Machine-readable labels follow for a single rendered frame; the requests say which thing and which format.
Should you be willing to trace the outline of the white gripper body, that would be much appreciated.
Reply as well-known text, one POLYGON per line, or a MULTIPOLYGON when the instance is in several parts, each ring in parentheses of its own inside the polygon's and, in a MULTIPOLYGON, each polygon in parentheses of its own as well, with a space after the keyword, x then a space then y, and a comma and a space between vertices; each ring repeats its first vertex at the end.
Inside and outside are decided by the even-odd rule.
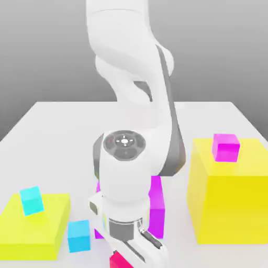
POLYGON ((128 241, 113 238, 102 225, 95 225, 94 228, 133 268, 169 267, 169 253, 164 243, 137 225, 134 225, 133 239, 128 241))

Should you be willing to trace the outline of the small red cube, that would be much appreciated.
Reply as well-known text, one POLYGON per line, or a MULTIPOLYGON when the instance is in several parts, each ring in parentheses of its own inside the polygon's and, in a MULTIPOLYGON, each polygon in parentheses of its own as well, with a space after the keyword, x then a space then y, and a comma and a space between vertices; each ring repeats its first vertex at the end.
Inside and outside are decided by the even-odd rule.
POLYGON ((114 251, 109 258, 110 268, 133 268, 133 266, 118 252, 114 251))

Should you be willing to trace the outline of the small blue cube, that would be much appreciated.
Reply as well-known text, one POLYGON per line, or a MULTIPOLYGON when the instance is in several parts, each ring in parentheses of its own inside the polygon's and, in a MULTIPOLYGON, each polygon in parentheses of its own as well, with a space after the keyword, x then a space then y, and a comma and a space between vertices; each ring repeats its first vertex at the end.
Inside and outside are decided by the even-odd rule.
POLYGON ((82 252, 91 249, 90 222, 88 220, 68 223, 69 252, 82 252))

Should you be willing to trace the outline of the small magenta cube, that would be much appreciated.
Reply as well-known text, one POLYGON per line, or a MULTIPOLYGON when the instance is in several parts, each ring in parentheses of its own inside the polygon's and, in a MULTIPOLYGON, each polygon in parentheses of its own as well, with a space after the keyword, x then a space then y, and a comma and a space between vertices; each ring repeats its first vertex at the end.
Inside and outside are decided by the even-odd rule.
POLYGON ((216 162, 237 162, 240 142, 235 134, 215 133, 211 152, 216 162))

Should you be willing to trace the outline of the small cyan cube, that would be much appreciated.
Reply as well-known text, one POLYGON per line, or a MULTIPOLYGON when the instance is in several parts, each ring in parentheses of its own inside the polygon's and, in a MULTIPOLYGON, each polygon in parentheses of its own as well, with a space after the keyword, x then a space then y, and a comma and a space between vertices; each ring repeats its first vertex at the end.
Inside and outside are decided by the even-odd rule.
POLYGON ((38 186, 23 189, 19 193, 25 216, 44 211, 43 200, 38 186))

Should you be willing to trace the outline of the large magenta box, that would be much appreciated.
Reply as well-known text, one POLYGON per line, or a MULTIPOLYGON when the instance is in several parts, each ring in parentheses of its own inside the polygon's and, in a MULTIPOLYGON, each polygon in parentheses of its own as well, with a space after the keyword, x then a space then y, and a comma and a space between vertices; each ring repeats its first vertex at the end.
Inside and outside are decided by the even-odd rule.
MULTIPOLYGON (((99 179, 103 211, 96 225, 120 241, 133 239, 134 225, 163 238, 165 203, 161 178, 145 174, 103 175, 99 179)), ((95 238, 104 237, 96 230, 95 238)))

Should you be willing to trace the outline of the large lime yellow box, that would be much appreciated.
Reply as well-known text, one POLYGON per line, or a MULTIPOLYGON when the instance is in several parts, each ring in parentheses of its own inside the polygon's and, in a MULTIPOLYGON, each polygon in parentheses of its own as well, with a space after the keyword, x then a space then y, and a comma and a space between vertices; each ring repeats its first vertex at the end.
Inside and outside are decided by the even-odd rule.
POLYGON ((19 194, 0 215, 1 260, 56 260, 69 220, 69 194, 43 194, 44 211, 25 216, 19 194))

